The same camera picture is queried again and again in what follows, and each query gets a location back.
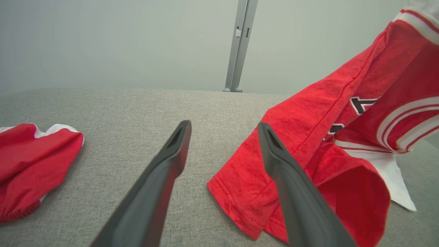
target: red jersey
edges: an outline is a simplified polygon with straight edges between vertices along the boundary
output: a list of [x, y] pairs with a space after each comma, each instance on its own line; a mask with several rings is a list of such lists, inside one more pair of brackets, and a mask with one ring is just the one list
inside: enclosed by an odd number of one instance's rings
[[[388, 173], [394, 155], [438, 129], [438, 13], [404, 8], [369, 48], [262, 118], [360, 246], [378, 243], [391, 196], [405, 189], [398, 172]], [[257, 130], [208, 187], [244, 233], [288, 241]], [[415, 210], [404, 193], [396, 200]]]
[[33, 123], [0, 127], [0, 223], [37, 209], [62, 183], [83, 143], [83, 134], [63, 124], [46, 132]]

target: gray fabric surface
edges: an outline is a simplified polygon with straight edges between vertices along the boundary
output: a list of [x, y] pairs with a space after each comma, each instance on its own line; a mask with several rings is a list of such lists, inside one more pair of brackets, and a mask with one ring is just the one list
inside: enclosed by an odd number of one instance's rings
[[[222, 212], [206, 182], [287, 96], [140, 89], [44, 89], [0, 98], [0, 126], [67, 124], [85, 143], [64, 182], [28, 217], [0, 225], [0, 246], [88, 246], [177, 124], [192, 121], [186, 167], [176, 180], [162, 246], [286, 246], [253, 241]], [[418, 208], [392, 203], [380, 246], [439, 246], [438, 150], [427, 142], [399, 159]]]
[[434, 134], [426, 138], [425, 140], [428, 141], [431, 145], [435, 146], [436, 148], [439, 148], [439, 133]]

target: white stripe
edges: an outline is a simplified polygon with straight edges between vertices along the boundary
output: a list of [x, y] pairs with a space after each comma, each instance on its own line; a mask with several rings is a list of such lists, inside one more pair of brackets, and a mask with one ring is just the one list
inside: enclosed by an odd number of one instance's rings
[[40, 198], [40, 203], [43, 202], [43, 200], [44, 200], [44, 198], [45, 198], [46, 196], [47, 196], [47, 194]]
[[362, 144], [353, 143], [353, 142], [344, 142], [344, 141], [339, 141], [337, 139], [335, 139], [334, 143], [341, 148], [368, 149], [368, 150], [392, 152], [392, 150], [388, 150], [388, 149], [384, 149], [384, 148], [367, 146], [367, 145], [362, 145]]
[[396, 16], [395, 16], [395, 18], [392, 20], [392, 22], [394, 22], [394, 21], [396, 21], [396, 20], [398, 20], [399, 19], [399, 17], [402, 15], [402, 13], [401, 12], [399, 12]]
[[405, 6], [403, 10], [411, 10], [425, 19], [427, 19], [433, 26], [439, 29], [439, 1], [435, 4], [436, 6]]
[[[420, 140], [424, 140], [425, 138], [427, 138], [427, 137], [429, 137], [429, 136], [432, 136], [432, 135], [434, 135], [434, 134], [437, 134], [437, 133], [439, 133], [439, 129], [437, 129], [437, 130], [435, 130], [435, 131], [432, 131], [432, 132], [426, 134], [425, 136], [423, 136], [422, 138], [420, 138], [419, 140], [417, 140], [415, 143], [413, 143], [413, 144], [411, 145], [411, 147], [416, 146], [416, 143], [418, 143], [418, 141], [420, 141]], [[398, 149], [396, 152], [397, 152], [397, 153], [405, 153], [405, 152], [407, 152], [407, 151], [408, 151], [408, 150], [406, 150], [406, 149]]]
[[387, 131], [384, 133], [384, 142], [385, 142], [385, 145], [386, 145], [389, 149], [391, 149], [391, 147], [390, 147], [390, 145], [389, 145], [389, 142], [388, 142], [389, 134], [390, 134], [390, 132], [393, 130], [393, 128], [394, 128], [394, 127], [395, 127], [395, 126], [396, 126], [401, 120], [403, 120], [404, 118], [406, 118], [406, 117], [408, 117], [408, 116], [410, 116], [410, 115], [416, 114], [416, 113], [427, 112], [427, 111], [432, 111], [432, 110], [439, 110], [439, 106], [431, 106], [431, 107], [425, 107], [425, 108], [417, 109], [417, 110], [414, 110], [414, 111], [408, 112], [408, 113], [406, 113], [406, 114], [400, 116], [398, 119], [396, 119], [396, 120], [392, 123], [392, 125], [390, 125], [390, 127], [389, 127], [389, 128], [387, 129]]
[[75, 128], [68, 126], [68, 125], [65, 125], [65, 124], [54, 124], [46, 132], [40, 131], [40, 129], [36, 125], [35, 125], [35, 128], [36, 128], [35, 135], [34, 135], [35, 138], [41, 138], [43, 136], [48, 136], [48, 135], [56, 133], [62, 129], [68, 129], [71, 132], [79, 133], [79, 131], [77, 131]]
[[[380, 126], [378, 127], [377, 130], [377, 140], [378, 142], [384, 146], [387, 147], [388, 149], [392, 149], [390, 147], [390, 145], [387, 143], [387, 137], [390, 133], [390, 131], [392, 131], [392, 128], [399, 122], [402, 120], [402, 118], [397, 119], [393, 125], [388, 128], [387, 132], [385, 133], [384, 138], [381, 138], [384, 134], [384, 130], [386, 129], [386, 127], [388, 127], [388, 125], [400, 114], [402, 114], [403, 112], [409, 111], [411, 109], [417, 108], [417, 107], [421, 107], [424, 105], [433, 105], [433, 104], [439, 104], [439, 97], [430, 97], [430, 98], [423, 98], [420, 100], [416, 100], [416, 101], [412, 101], [410, 103], [407, 103], [397, 109], [395, 109], [394, 111], [392, 111], [389, 115], [387, 115], [387, 117], [380, 123]], [[421, 111], [424, 110], [431, 110], [431, 109], [438, 109], [438, 107], [428, 107], [428, 108], [422, 108], [420, 109]]]
[[12, 126], [12, 127], [2, 127], [2, 128], [0, 129], [0, 133], [5, 132], [5, 131], [8, 131], [8, 130], [14, 128], [14, 127], [15, 127], [15, 126]]
[[[422, 15], [424, 18], [429, 20], [429, 22], [433, 24], [435, 27], [439, 27], [439, 22], [429, 14], [423, 12], [422, 10], [416, 7], [407, 7], [404, 9], [417, 12], [419, 15]], [[407, 22], [412, 27], [414, 27], [425, 39], [429, 40], [435, 45], [439, 45], [439, 33], [431, 29], [423, 20], [421, 20], [417, 16], [405, 12], [399, 15], [399, 17], [396, 20]]]
[[419, 138], [423, 134], [427, 133], [428, 131], [430, 131], [433, 128], [436, 128], [438, 126], [439, 126], [439, 115], [434, 116], [432, 118], [429, 118], [429, 119], [425, 120], [424, 122], [416, 125], [411, 130], [407, 131], [407, 133], [402, 135], [396, 141], [396, 146], [399, 149], [401, 149], [401, 150], [398, 150], [399, 153], [402, 153], [402, 151], [403, 152], [407, 151], [407, 147], [410, 143], [412, 143], [414, 140], [416, 140], [417, 138]]
[[[370, 151], [370, 150], [352, 150], [352, 149], [345, 149], [343, 147], [340, 147], [341, 149], [343, 149], [345, 152], [347, 153], [384, 153], [384, 152], [380, 152], [380, 151]], [[385, 153], [390, 154], [390, 155], [394, 155], [396, 156], [396, 154], [392, 153], [391, 151], [386, 151]]]

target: red fabric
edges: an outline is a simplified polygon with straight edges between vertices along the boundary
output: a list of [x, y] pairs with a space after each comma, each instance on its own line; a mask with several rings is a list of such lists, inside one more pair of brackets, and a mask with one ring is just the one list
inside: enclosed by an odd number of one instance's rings
[[24, 123], [0, 133], [0, 223], [20, 219], [60, 185], [83, 143], [83, 135], [61, 129], [35, 138]]
[[[371, 118], [374, 103], [385, 102], [387, 108], [381, 107], [381, 111], [391, 112], [392, 104], [404, 103], [395, 98], [404, 94], [393, 93], [400, 87], [413, 88], [420, 77], [426, 83], [437, 83], [439, 75], [432, 71], [439, 67], [438, 59], [436, 44], [410, 23], [396, 20], [365, 51], [269, 109], [261, 120], [271, 125], [360, 246], [375, 246], [384, 234], [390, 195], [374, 167], [332, 143], [333, 134], [353, 121], [358, 127], [382, 120], [386, 114]], [[395, 92], [386, 94], [391, 87]], [[364, 103], [364, 109], [358, 101]], [[339, 133], [349, 131], [363, 133], [349, 128]], [[377, 139], [377, 130], [357, 139], [369, 146], [385, 147], [378, 141], [370, 142]], [[207, 186], [245, 234], [257, 239], [264, 230], [288, 241], [275, 183], [263, 167], [257, 130]]]

